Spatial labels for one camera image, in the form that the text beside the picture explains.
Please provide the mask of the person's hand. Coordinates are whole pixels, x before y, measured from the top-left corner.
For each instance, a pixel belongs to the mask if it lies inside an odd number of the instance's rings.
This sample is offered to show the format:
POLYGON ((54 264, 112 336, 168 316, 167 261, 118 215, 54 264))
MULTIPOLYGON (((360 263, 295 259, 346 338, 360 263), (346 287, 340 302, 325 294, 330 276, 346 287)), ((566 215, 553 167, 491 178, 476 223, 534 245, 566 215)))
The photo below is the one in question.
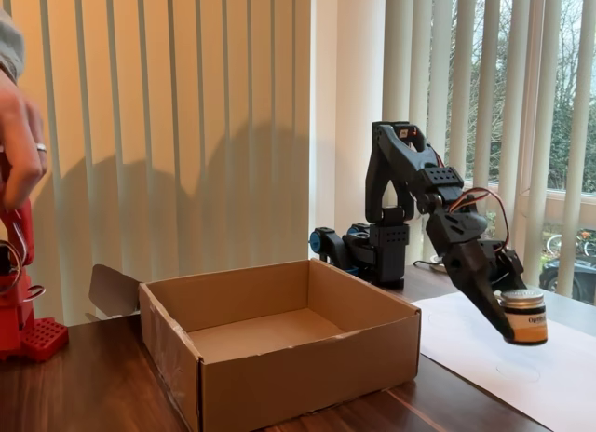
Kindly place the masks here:
POLYGON ((3 189, 6 210, 20 208, 47 173, 47 147, 38 109, 1 72, 1 144, 10 170, 3 189))

